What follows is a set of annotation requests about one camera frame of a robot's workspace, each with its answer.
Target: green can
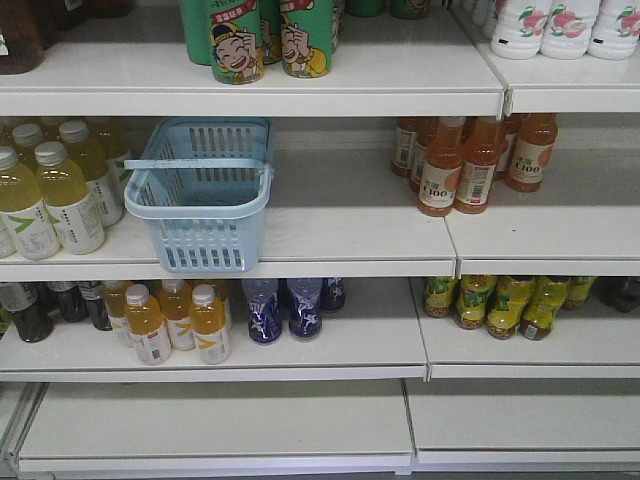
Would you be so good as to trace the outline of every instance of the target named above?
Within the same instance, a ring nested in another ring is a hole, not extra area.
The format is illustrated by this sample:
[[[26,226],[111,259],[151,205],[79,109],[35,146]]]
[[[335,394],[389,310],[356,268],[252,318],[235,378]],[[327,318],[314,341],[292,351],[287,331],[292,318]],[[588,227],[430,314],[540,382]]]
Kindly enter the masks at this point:
[[[280,0],[280,14],[284,71],[298,78],[329,73],[333,2]]]
[[[243,85],[264,75],[258,0],[206,0],[211,69],[216,80]]]

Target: bottle label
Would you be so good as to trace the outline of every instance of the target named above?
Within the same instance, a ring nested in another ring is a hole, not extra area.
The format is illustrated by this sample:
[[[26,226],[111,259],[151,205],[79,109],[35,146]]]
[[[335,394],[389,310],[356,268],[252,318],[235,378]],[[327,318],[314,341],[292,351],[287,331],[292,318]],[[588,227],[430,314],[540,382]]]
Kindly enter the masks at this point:
[[[553,146],[533,145],[518,140],[513,161],[509,167],[509,176],[521,183],[540,183],[544,169],[551,158]]]
[[[60,243],[69,252],[88,253],[104,240],[102,221],[91,193],[72,205],[47,205],[47,211]]]
[[[465,162],[456,198],[469,205],[485,204],[489,197],[495,169],[495,165],[474,165]]]
[[[231,353],[229,334],[226,328],[208,335],[196,333],[195,337],[200,358],[204,363],[209,365],[220,363],[226,360]]]
[[[26,258],[45,258],[53,255],[60,247],[46,213],[42,200],[24,210],[0,213],[18,251]]]
[[[449,207],[456,196],[461,170],[462,166],[445,170],[427,162],[420,186],[420,201],[429,207]]]

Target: juice bottle label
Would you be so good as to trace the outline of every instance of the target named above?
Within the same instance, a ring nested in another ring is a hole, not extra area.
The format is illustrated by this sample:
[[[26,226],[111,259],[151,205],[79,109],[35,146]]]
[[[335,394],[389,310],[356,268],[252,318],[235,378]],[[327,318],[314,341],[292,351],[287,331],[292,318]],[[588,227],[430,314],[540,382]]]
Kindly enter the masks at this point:
[[[429,207],[449,207],[456,196],[461,169],[462,166],[454,169],[438,168],[427,162],[420,186],[420,201]]]

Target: bottle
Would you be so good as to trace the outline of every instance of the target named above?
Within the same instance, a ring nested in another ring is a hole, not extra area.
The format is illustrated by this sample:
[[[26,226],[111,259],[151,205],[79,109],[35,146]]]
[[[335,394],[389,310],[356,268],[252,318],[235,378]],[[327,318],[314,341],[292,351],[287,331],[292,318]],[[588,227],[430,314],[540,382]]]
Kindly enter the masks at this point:
[[[0,1],[0,75],[33,70],[44,60],[29,0]]]
[[[424,309],[435,318],[449,315],[459,279],[456,277],[429,277],[424,289]]]
[[[605,60],[633,55],[640,34],[640,1],[602,0],[587,53]]]
[[[454,320],[460,328],[474,330],[485,321],[487,301],[493,293],[496,275],[462,275]]]
[[[486,322],[487,331],[492,337],[499,340],[513,337],[534,288],[533,275],[503,275],[498,279]]]
[[[76,282],[47,282],[47,287],[53,292],[60,315],[67,322],[76,323],[87,318],[87,308]]]
[[[53,320],[38,302],[38,290],[33,283],[0,282],[0,305],[11,313],[20,339],[36,343],[53,331]]]
[[[48,258],[60,248],[36,177],[11,147],[0,147],[0,223],[29,260]]]
[[[215,365],[229,358],[231,344],[224,307],[211,285],[198,285],[193,289],[189,315],[202,361]]]
[[[453,207],[468,214],[487,209],[489,192],[500,153],[501,122],[495,117],[478,117],[473,133],[462,150],[462,173]]]
[[[147,365],[158,365],[171,355],[171,342],[158,301],[141,283],[127,288],[125,317],[129,336],[138,358]]]
[[[282,333],[278,279],[243,278],[242,290],[249,305],[249,337],[257,343],[274,342]]]
[[[122,217],[122,199],[113,175],[109,171],[104,151],[89,133],[87,124],[72,120],[60,125],[60,138],[67,147],[69,158],[78,164],[95,198],[105,227]]]
[[[427,147],[436,137],[438,123],[438,117],[423,117],[418,126],[413,149],[413,160],[411,161],[411,175],[409,176],[409,187],[416,193],[420,193],[422,172],[427,158]]]
[[[462,170],[464,122],[465,117],[440,117],[422,173],[418,195],[418,208],[422,213],[443,217],[451,211]]]
[[[519,192],[537,192],[558,135],[555,113],[532,113],[522,121],[509,166],[507,185]]]
[[[104,286],[102,283],[95,280],[78,282],[78,288],[93,326],[103,332],[113,330],[104,303]]]
[[[189,317],[191,286],[177,278],[162,280],[158,302],[167,324],[171,345],[177,350],[192,350],[196,344]]]
[[[541,275],[520,321],[520,333],[529,340],[542,340],[553,329],[558,310],[569,294],[570,278]]]
[[[104,305],[107,309],[107,316],[111,328],[116,334],[118,341],[125,347],[133,347],[129,336],[129,326],[125,316],[127,298],[125,292],[133,282],[130,280],[105,280],[104,285]]]
[[[36,159],[38,184],[60,243],[75,255],[93,252],[104,242],[104,229],[82,170],[58,142],[38,145]]]
[[[400,117],[396,126],[396,155],[391,171],[400,177],[411,175],[411,159],[415,148],[418,126],[422,117]]]
[[[322,318],[318,312],[322,279],[289,278],[287,288],[293,300],[289,331],[300,339],[315,337],[322,330]]]

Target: drink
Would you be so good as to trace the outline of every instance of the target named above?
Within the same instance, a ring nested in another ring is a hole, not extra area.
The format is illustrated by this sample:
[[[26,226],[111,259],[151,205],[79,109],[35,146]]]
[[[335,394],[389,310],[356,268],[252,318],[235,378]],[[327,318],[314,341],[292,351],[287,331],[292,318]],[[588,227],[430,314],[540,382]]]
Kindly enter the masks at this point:
[[[82,170],[98,205],[103,225],[113,225],[122,217],[122,200],[98,141],[89,134],[87,124],[80,120],[60,125],[60,138],[67,147],[69,158]]]
[[[468,214],[487,209],[493,175],[498,163],[500,121],[478,117],[473,133],[462,150],[462,173],[453,207]]]
[[[210,285],[193,289],[189,309],[200,358],[208,365],[224,362],[231,354],[229,333],[225,327],[224,307]]]
[[[125,317],[138,358],[147,365],[164,362],[171,355],[171,342],[158,301],[141,283],[127,288],[125,296]]]
[[[171,345],[178,350],[194,348],[196,345],[189,317],[191,286],[180,279],[162,280],[158,302],[167,323]]]
[[[464,122],[465,117],[440,117],[427,149],[418,196],[418,208],[427,215],[443,217],[451,211],[462,169]]]
[[[0,223],[29,260],[50,257],[60,248],[36,177],[11,147],[0,147]]]
[[[522,121],[509,166],[507,185],[519,192],[536,192],[558,135],[555,113],[532,113]]]
[[[532,275],[504,275],[498,280],[493,306],[487,315],[487,331],[499,340],[511,338],[535,288]]]
[[[529,340],[542,340],[553,329],[558,310],[569,293],[569,277],[536,277],[536,288],[520,322],[520,333]]]
[[[242,290],[249,305],[249,337],[258,343],[274,342],[282,333],[278,309],[278,280],[244,278]]]
[[[38,145],[36,159],[38,184],[60,243],[76,255],[93,252],[104,242],[104,229],[82,170],[58,142]]]

